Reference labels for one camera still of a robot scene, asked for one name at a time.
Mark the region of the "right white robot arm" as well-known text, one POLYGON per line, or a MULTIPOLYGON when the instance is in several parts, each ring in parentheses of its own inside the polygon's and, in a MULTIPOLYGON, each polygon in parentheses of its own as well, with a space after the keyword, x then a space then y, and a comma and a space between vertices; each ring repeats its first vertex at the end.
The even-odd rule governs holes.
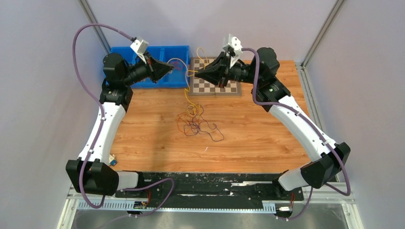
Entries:
POLYGON ((350 195, 351 186, 345 168, 350 147, 345 142, 336 143, 303 112, 276 77, 280 63, 272 48, 243 48, 243 51, 254 54, 250 64, 238 60, 231 65, 231 58, 221 52, 194 75, 220 88, 225 87, 229 80, 251 83, 254 103, 277 118, 304 148, 310 163, 283 172, 276 178, 272 187, 275 197, 285 199, 296 188, 310 186, 319 189, 323 185, 350 195))

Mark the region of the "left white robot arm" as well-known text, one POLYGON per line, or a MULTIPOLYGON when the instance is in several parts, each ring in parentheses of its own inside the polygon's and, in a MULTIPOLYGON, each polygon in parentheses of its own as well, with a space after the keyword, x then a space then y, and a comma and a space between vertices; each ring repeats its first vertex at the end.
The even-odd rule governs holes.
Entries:
POLYGON ((111 147, 133 95, 131 86, 146 78, 154 83, 174 69, 172 64, 154 59, 149 53, 135 64, 113 52, 103 58, 105 79, 96 99, 99 106, 88 142, 76 160, 68 160, 67 174, 78 193, 112 196, 128 189, 135 198, 143 196, 146 184, 134 171, 115 171, 109 166, 111 147))

